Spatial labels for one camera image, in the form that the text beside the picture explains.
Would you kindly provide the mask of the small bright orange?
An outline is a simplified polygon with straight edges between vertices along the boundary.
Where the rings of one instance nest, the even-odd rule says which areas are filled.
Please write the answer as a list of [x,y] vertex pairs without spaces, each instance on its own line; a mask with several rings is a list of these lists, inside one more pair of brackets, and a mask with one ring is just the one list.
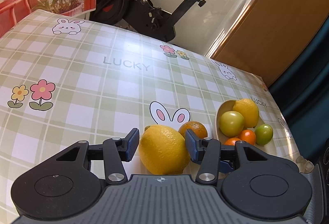
[[241,141],[241,139],[237,138],[237,137],[233,137],[233,138],[229,138],[224,144],[234,146],[235,143],[238,142],[238,141]]

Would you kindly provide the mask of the orange mandarin front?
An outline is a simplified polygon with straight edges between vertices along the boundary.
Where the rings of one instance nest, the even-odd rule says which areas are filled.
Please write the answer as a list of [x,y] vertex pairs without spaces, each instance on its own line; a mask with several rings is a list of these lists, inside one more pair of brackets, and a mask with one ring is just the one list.
[[250,129],[246,129],[243,130],[239,135],[238,138],[240,140],[243,140],[251,145],[254,145],[256,143],[256,135],[255,133],[250,130]]

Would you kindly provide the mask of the green apple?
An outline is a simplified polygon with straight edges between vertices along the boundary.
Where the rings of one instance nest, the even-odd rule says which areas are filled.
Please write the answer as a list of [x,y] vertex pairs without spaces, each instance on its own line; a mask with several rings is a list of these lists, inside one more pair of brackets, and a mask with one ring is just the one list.
[[229,138],[238,136],[244,124],[244,117],[237,111],[226,111],[219,118],[219,128],[222,134]]
[[255,128],[256,144],[264,146],[268,144],[273,137],[273,128],[268,124],[262,124]]

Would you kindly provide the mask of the yellow lemon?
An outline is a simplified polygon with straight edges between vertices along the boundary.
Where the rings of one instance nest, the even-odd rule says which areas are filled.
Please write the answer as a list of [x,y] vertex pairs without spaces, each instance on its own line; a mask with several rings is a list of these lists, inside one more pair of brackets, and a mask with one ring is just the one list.
[[244,117],[246,128],[256,127],[259,121],[259,108],[251,99],[235,101],[233,110],[239,112]]
[[144,131],[138,154],[146,169],[155,175],[182,174],[190,162],[185,138],[173,128],[159,124]]

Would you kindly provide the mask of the dark orange tangerine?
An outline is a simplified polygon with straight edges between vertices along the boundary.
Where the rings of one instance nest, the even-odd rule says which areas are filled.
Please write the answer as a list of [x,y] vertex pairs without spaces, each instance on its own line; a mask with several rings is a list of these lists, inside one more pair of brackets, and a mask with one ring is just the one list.
[[201,139],[208,137],[206,127],[200,122],[196,122],[196,121],[186,122],[179,128],[178,132],[183,137],[185,137],[186,130],[188,129],[192,130]]

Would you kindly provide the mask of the clear plastic table corner guard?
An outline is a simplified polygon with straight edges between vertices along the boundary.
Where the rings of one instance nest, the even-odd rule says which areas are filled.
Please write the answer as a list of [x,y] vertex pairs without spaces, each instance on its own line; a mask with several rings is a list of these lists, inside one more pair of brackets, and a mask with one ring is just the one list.
[[306,160],[303,156],[297,157],[295,163],[299,167],[299,171],[305,174],[311,173],[315,167],[312,162]]

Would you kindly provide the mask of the cream round plate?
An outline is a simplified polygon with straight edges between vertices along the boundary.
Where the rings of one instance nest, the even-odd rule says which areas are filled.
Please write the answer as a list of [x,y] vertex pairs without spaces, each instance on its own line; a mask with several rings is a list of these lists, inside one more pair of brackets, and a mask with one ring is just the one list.
[[[220,130],[220,128],[219,128],[219,119],[220,119],[220,116],[222,116],[223,113],[225,113],[226,111],[231,111],[233,109],[235,101],[236,100],[224,101],[220,105],[220,107],[218,108],[218,110],[216,112],[213,138],[216,138],[222,144],[225,143],[229,139],[229,137],[225,136],[222,133],[222,131]],[[269,143],[267,143],[266,145],[258,145],[258,144],[255,143],[255,146],[257,148],[259,148],[260,150],[268,153],[268,154],[272,154],[274,156],[277,155],[276,146],[274,144],[274,137],[272,137],[271,141]]]

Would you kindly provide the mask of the green plaid tablecloth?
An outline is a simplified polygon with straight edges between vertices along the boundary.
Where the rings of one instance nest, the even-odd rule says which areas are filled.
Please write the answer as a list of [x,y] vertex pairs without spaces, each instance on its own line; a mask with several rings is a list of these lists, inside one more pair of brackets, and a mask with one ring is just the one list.
[[38,10],[1,37],[1,223],[18,214],[15,179],[79,140],[201,122],[213,137],[227,100],[251,99],[277,156],[297,145],[262,79],[121,28]]

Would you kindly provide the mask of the teal curtain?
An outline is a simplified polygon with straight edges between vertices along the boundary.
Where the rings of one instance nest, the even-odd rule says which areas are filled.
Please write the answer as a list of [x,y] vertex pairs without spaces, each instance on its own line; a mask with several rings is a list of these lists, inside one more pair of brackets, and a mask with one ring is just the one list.
[[328,140],[328,21],[269,91],[301,156],[316,162]]

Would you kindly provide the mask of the wooden panel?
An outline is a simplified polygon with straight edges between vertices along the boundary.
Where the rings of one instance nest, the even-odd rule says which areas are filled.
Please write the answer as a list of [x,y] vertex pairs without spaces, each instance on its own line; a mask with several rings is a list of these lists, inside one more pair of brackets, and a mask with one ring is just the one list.
[[259,75],[270,86],[328,16],[328,0],[252,0],[210,57]]

